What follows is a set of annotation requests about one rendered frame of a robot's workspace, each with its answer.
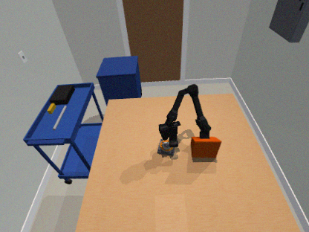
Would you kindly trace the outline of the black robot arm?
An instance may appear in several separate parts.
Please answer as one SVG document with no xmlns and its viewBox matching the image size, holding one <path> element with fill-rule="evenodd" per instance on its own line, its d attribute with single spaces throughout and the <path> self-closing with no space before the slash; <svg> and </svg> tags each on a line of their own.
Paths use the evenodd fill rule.
<svg viewBox="0 0 309 232">
<path fill-rule="evenodd" d="M 200 128 L 200 138 L 201 139 L 209 139 L 209 131 L 211 127 L 208 125 L 206 118 L 204 116 L 203 110 L 201 108 L 201 103 L 198 97 L 198 85 L 192 84 L 183 90 L 178 92 L 177 98 L 172 109 L 169 111 L 168 115 L 166 116 L 166 122 L 164 124 L 159 124 L 159 132 L 163 140 L 168 140 L 171 138 L 170 132 L 176 132 L 178 130 L 178 126 L 180 126 L 180 122 L 176 121 L 178 116 L 178 109 L 182 102 L 182 99 L 185 94 L 188 94 L 192 97 L 192 101 L 194 103 L 195 111 L 197 114 L 196 125 Z M 176 122 L 174 122 L 176 121 Z"/>
</svg>

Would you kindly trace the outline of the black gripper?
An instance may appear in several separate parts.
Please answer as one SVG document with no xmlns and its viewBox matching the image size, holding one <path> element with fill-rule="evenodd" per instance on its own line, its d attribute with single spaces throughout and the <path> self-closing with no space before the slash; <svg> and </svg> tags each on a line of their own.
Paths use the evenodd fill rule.
<svg viewBox="0 0 309 232">
<path fill-rule="evenodd" d="M 178 147 L 178 135 L 177 135 L 178 131 L 176 132 L 170 132 L 169 134 L 171 136 L 171 138 L 169 139 L 169 147 Z"/>
</svg>

